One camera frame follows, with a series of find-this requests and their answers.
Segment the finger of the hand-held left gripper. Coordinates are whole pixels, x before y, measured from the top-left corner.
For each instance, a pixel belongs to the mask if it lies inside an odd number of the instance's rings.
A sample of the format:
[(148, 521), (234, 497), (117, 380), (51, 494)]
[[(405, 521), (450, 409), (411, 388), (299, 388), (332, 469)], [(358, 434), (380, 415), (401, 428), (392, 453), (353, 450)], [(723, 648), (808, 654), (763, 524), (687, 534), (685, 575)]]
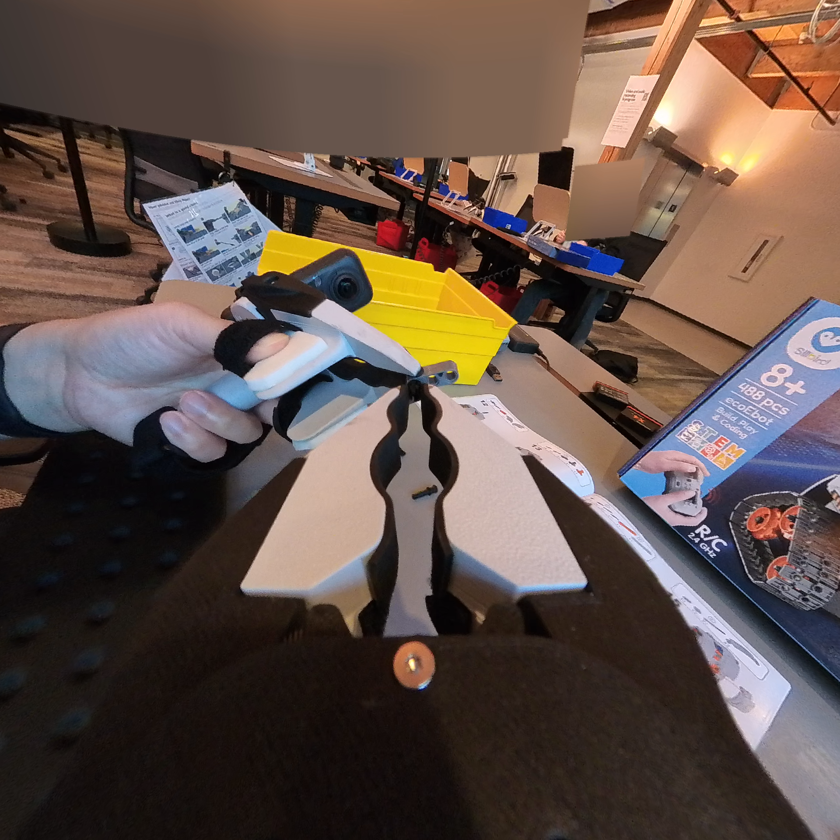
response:
[(311, 321), (342, 333), (357, 359), (408, 377), (422, 374), (423, 366), (401, 344), (333, 301), (320, 302)]
[(390, 387), (314, 387), (303, 397), (287, 437), (299, 451), (318, 447), (389, 390)]

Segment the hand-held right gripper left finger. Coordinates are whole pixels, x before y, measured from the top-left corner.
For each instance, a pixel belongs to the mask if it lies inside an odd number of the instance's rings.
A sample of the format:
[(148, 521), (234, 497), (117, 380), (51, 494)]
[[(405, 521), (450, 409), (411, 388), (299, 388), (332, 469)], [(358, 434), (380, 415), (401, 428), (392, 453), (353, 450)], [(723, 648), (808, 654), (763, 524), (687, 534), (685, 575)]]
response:
[(241, 591), (333, 605), (353, 634), (382, 635), (398, 548), (387, 488), (401, 468), (405, 390), (384, 394), (306, 458)]

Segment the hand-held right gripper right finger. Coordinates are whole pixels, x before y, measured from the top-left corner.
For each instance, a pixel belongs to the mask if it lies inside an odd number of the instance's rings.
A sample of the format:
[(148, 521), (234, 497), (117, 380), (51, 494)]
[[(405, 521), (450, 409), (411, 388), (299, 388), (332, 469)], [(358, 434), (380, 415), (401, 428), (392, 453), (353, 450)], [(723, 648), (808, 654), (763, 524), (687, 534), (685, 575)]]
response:
[(437, 634), (469, 634), (491, 607), (524, 597), (583, 592), (585, 574), (534, 474), (560, 499), (577, 496), (441, 389), (424, 385), (420, 405), (440, 489), (426, 597)]

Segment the long wooden background desk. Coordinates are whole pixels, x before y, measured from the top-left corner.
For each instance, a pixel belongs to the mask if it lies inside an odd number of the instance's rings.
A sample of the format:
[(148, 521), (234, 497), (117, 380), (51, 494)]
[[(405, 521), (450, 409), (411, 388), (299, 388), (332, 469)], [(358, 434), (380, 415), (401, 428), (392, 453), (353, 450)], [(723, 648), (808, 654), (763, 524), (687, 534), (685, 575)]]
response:
[(559, 293), (567, 305), (558, 305), (563, 310), (559, 322), (537, 321), (536, 315), (527, 322), (552, 329), (567, 343), (580, 349), (589, 339), (592, 325), (604, 314), (603, 322), (614, 322), (620, 318), (630, 297), (643, 289), (643, 284), (628, 279), (619, 272), (607, 274), (593, 270), (591, 265), (577, 266), (560, 257), (545, 252), (545, 247), (531, 247), (529, 238), (517, 237), (507, 230), (493, 228), (483, 219), (468, 216), (466, 211), (452, 204), (444, 204), (434, 192), (423, 217), (427, 228), (435, 231), (447, 227), (450, 233), (471, 233), (478, 235), (472, 245), (481, 255), (479, 267), (467, 277), (479, 287), (489, 278), (501, 272), (517, 268), (528, 270), (549, 284), (548, 292), (537, 301), (551, 301), (551, 295)]

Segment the grey desk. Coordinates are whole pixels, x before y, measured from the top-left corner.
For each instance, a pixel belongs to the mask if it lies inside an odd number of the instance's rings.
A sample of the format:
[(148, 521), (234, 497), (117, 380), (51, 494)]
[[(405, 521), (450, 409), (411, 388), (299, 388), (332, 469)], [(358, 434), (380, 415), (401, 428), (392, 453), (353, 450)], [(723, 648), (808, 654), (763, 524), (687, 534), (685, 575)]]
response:
[[(668, 565), (789, 682), (791, 690), (758, 747), (758, 757), (774, 782), (817, 838), (838, 838), (838, 684), (764, 614), (712, 569), (645, 504), (627, 491), (617, 471), (636, 449), (587, 407), (567, 386), (583, 370), (577, 353), (561, 339), (537, 335), (541, 351), (558, 372), (540, 360), (507, 347), (493, 360), (502, 382), (484, 376), (478, 385), (453, 386), (451, 396), (492, 393), (531, 430), (581, 460), (595, 490), (636, 524)], [(389, 487), (394, 498), (400, 566), (385, 634), (430, 634), (433, 625), (424, 597), (430, 592), (434, 502), (410, 500), (410, 493), (433, 483), (429, 440), (421, 409), (409, 413), (400, 472)]]

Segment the person's left hand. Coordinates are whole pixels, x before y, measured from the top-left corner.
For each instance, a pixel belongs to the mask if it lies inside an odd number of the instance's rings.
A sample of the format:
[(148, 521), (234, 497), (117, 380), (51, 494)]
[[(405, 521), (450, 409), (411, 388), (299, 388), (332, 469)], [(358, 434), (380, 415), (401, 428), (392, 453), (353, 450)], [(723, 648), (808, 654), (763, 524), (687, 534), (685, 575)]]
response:
[(95, 430), (130, 445), (136, 425), (172, 406), (161, 427), (197, 461), (248, 444), (277, 401), (240, 412), (207, 391), (223, 370), (213, 351), (226, 321), (181, 302), (36, 323), (3, 350), (10, 401), (31, 424), (59, 433)]

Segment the yellow plastic bin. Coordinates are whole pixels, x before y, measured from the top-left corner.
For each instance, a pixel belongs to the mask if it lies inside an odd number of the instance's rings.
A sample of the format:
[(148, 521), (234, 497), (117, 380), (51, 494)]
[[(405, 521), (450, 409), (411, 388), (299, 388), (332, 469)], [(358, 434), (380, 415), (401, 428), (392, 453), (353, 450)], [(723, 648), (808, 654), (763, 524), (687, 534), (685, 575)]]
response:
[(373, 288), (356, 315), (400, 343), (421, 364), (453, 361), (460, 385), (477, 385), (514, 326), (514, 319), (447, 269), (350, 248)]

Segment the printed photo sheet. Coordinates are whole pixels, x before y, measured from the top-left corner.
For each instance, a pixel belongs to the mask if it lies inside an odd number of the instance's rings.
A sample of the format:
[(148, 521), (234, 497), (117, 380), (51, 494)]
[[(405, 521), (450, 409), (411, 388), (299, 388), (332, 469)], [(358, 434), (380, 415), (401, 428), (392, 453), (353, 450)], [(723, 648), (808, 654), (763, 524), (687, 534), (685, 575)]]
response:
[(164, 280), (239, 287), (257, 274), (267, 234), (278, 230), (232, 182), (141, 206), (172, 257)]

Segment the black office chair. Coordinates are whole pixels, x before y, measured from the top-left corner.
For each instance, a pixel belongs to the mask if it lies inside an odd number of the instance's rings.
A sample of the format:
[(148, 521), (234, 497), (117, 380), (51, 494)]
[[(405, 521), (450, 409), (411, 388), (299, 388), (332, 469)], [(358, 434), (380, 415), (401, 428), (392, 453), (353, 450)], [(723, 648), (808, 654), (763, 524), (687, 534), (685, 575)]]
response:
[(123, 202), (134, 224), (155, 232), (137, 209), (144, 203), (211, 187), (213, 174), (193, 153), (189, 139), (118, 128), (125, 159)]

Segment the black round floor stand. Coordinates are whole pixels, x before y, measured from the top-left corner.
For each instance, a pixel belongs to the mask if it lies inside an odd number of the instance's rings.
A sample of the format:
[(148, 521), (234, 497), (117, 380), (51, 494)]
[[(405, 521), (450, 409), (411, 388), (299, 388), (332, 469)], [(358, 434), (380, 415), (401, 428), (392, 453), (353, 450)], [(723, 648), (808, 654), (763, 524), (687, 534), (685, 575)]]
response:
[(46, 232), (49, 242), (58, 249), (82, 256), (119, 258), (130, 255), (132, 243), (128, 234), (113, 226), (96, 224), (73, 123), (67, 117), (58, 117), (58, 122), (77, 197), (80, 220), (59, 220), (48, 224)]

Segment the black perforated panel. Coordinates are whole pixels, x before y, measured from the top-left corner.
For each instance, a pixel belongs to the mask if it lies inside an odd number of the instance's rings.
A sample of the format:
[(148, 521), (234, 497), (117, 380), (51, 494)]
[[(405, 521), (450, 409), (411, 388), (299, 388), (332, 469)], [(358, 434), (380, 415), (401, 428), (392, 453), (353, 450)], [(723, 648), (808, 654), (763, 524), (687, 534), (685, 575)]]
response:
[(62, 775), (156, 592), (224, 521), (227, 483), (144, 477), (127, 447), (79, 434), (50, 448), (6, 514), (2, 838)]

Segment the blue toy box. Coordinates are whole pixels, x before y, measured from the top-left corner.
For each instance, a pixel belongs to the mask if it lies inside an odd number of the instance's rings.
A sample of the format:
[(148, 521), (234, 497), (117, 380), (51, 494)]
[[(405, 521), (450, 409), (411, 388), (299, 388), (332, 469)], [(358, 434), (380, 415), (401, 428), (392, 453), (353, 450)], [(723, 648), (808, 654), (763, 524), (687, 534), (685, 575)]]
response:
[(619, 470), (839, 677), (839, 307), (810, 299)]

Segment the building instruction booklet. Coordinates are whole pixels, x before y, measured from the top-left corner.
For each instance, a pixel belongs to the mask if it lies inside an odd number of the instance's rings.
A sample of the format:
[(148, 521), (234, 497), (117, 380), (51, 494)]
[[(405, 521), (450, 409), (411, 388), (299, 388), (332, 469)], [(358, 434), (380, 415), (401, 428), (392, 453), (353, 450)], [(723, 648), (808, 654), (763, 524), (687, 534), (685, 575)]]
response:
[(733, 720), (756, 749), (790, 692), (789, 682), (670, 568), (625, 513), (595, 492), (592, 475), (578, 458), (534, 433), (495, 395), (454, 400), (521, 455), (546, 467), (646, 563), (694, 634)]

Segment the grey metal door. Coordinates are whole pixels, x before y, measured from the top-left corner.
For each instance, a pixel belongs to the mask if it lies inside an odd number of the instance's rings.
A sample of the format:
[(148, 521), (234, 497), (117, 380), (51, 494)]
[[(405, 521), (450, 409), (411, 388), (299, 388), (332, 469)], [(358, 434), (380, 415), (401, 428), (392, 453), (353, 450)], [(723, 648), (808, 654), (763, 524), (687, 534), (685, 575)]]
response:
[(662, 126), (648, 127), (634, 159), (644, 164), (644, 183), (632, 233), (666, 242), (705, 167), (677, 148), (676, 135)]

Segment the white paper notice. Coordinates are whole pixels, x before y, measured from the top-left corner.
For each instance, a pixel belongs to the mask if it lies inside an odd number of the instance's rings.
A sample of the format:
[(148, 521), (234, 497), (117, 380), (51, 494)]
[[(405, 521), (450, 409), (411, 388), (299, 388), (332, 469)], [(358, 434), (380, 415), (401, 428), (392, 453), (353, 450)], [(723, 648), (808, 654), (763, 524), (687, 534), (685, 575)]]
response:
[(603, 135), (603, 146), (620, 149), (627, 147), (657, 81), (658, 75), (630, 76), (628, 78)]

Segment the framed wall sign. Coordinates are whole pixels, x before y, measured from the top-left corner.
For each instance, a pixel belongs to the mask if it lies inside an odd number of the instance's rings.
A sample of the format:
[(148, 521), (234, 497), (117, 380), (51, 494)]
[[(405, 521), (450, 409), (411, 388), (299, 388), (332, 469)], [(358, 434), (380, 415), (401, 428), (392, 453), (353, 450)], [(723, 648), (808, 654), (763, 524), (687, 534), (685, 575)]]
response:
[(778, 234), (758, 235), (742, 256), (732, 264), (727, 277), (742, 282), (751, 281), (783, 238)]

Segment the wooden support post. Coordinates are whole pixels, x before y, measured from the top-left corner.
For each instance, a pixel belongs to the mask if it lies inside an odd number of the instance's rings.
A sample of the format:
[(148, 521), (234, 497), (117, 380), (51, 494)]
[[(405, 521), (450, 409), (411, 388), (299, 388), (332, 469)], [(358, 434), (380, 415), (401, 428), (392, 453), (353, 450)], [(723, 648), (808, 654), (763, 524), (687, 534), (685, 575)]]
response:
[(599, 163), (627, 161), (634, 157), (710, 5), (711, 1), (674, 1), (670, 5), (642, 68), (641, 78), (653, 77), (654, 83), (647, 85), (647, 99), (633, 131), (627, 135), (624, 147), (604, 143)]

